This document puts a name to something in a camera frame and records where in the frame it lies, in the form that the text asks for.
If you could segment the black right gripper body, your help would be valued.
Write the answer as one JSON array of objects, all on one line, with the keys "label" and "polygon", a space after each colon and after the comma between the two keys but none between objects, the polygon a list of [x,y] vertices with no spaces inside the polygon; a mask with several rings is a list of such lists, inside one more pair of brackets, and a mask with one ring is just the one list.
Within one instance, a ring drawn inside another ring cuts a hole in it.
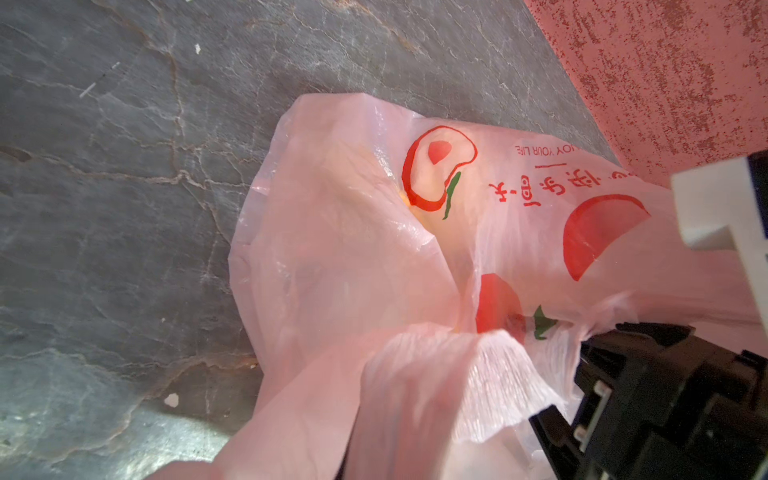
[{"label": "black right gripper body", "polygon": [[581,344],[572,421],[530,425],[559,479],[764,479],[767,360],[691,327],[623,323]]}]

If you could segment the pink plastic bag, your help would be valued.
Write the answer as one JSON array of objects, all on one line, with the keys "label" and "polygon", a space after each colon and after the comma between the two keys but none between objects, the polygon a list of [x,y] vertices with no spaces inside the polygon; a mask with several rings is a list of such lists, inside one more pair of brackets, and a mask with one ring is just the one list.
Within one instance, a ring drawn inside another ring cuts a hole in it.
[{"label": "pink plastic bag", "polygon": [[528,420],[574,415],[586,338],[659,322],[767,351],[738,256],[687,247],[669,189],[366,94],[282,116],[229,269],[254,414],[159,479],[549,479]]}]

